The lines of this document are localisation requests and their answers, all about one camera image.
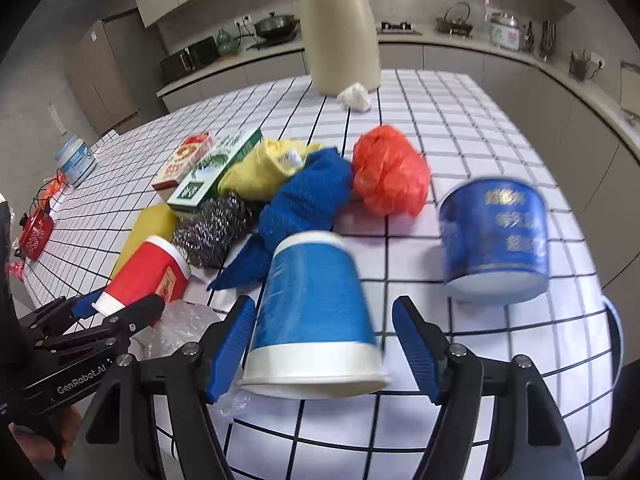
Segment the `small cardboard box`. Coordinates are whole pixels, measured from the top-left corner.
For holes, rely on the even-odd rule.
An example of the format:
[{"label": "small cardboard box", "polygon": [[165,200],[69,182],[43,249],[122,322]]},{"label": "small cardboard box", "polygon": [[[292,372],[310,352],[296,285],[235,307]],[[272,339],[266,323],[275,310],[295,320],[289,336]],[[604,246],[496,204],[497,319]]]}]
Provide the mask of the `small cardboard box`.
[{"label": "small cardboard box", "polygon": [[243,160],[261,140],[260,128],[218,133],[213,148],[187,174],[167,201],[169,207],[176,211],[192,212],[204,200],[217,197],[222,176]]},{"label": "small cardboard box", "polygon": [[202,132],[182,140],[151,181],[151,186],[165,202],[213,145],[214,139],[209,132]]}]

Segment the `green box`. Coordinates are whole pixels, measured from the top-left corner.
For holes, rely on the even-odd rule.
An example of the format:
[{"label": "green box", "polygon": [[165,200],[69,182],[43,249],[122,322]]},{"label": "green box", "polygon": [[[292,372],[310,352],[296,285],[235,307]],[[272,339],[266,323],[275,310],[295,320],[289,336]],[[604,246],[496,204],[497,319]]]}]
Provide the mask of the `green box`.
[{"label": "green box", "polygon": [[187,174],[176,188],[168,205],[176,211],[193,212],[209,198],[218,196],[218,183],[234,164],[243,160],[262,140],[260,128],[218,133],[213,148]]}]

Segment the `white countertop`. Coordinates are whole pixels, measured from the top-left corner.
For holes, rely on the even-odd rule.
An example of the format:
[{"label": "white countertop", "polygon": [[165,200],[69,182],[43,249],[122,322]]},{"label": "white countertop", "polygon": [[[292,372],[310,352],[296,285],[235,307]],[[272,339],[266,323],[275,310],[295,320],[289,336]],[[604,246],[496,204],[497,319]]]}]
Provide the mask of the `white countertop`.
[{"label": "white countertop", "polygon": [[[140,211],[159,201],[150,185],[153,176],[185,136],[259,126],[266,137],[318,140],[351,158],[359,137],[384,121],[424,153],[432,170],[428,202],[415,220],[378,218],[353,202],[338,214],[334,230],[354,256],[388,386],[370,395],[302,403],[252,395],[231,427],[214,418],[229,465],[238,478],[260,480],[285,480],[289,463],[293,479],[361,479],[367,467],[368,480],[388,480],[390,471],[396,480],[410,480],[439,407],[418,391],[394,331],[390,306],[403,294],[428,321],[479,356],[504,361],[529,355],[583,460],[605,443],[610,425],[609,329],[589,249],[552,175],[468,75],[383,70],[373,104],[364,114],[347,112],[312,88],[310,76],[299,76],[206,99],[124,136],[106,137],[95,149],[94,172],[77,189],[54,197],[55,229],[39,260],[28,260],[25,268],[29,294],[41,305],[109,282]],[[550,208],[549,290],[527,303],[459,304],[444,293],[438,203],[453,186],[486,174],[526,179]],[[208,304],[221,316],[239,294],[251,295],[259,307],[263,285],[212,295],[206,291],[209,280],[198,275],[192,275],[185,300]],[[97,314],[81,323],[89,327],[101,320]],[[480,478],[493,403],[493,397],[482,399],[466,480]],[[156,424],[160,446],[172,452],[165,402],[156,402]]]},{"label": "white countertop", "polygon": [[[561,85],[565,86],[574,95],[580,98],[584,103],[591,107],[624,141],[631,151],[640,159],[640,131],[632,126],[625,112],[620,108],[620,104],[610,97],[602,88],[593,81],[579,82],[568,73],[568,66],[562,69],[551,63],[545,63],[531,54],[523,52],[512,52],[504,48],[497,47],[490,43],[488,35],[478,36],[474,38],[457,38],[455,36],[447,36],[439,34],[433,30],[433,27],[414,25],[414,29],[422,33],[417,34],[379,34],[378,41],[380,43],[416,43],[416,44],[434,44],[441,46],[450,46],[456,48],[465,48],[484,52],[486,54],[494,54],[509,59],[514,59],[522,63],[537,67],[542,72],[551,76]],[[194,72],[187,77],[170,83],[158,92],[158,97],[169,94],[178,88],[186,86],[190,83],[203,79],[230,68],[241,66],[253,61],[265,59],[271,56],[278,56],[289,52],[304,50],[304,42],[302,39],[292,41],[290,43],[281,44],[263,50],[245,50],[237,56],[224,59],[219,62],[212,63],[203,69]]]}]

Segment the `person's hand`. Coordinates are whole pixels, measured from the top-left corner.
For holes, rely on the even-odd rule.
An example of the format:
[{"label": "person's hand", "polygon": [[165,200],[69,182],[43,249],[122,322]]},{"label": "person's hand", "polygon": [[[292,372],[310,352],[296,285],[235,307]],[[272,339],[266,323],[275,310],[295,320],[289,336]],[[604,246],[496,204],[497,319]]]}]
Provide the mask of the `person's hand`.
[{"label": "person's hand", "polygon": [[[60,423],[60,435],[64,440],[62,446],[62,456],[65,460],[71,452],[71,445],[73,444],[78,429],[82,423],[82,417],[75,408],[66,408],[58,416]],[[31,461],[31,463],[42,462],[43,460],[53,460],[56,457],[56,449],[53,444],[50,443],[43,436],[27,433],[16,428],[14,424],[9,425],[9,429],[14,436],[16,442],[20,445],[22,452]]]}]

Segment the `blue towel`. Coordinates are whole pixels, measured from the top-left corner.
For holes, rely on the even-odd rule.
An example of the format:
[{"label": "blue towel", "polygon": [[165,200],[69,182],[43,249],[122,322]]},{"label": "blue towel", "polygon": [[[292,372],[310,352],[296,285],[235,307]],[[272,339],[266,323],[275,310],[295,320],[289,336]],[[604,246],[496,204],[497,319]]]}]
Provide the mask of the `blue towel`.
[{"label": "blue towel", "polygon": [[336,212],[350,200],[352,183],[351,164],[335,148],[311,153],[305,169],[291,177],[260,213],[258,234],[249,238],[207,290],[263,281],[281,241],[303,231],[331,229]]}]

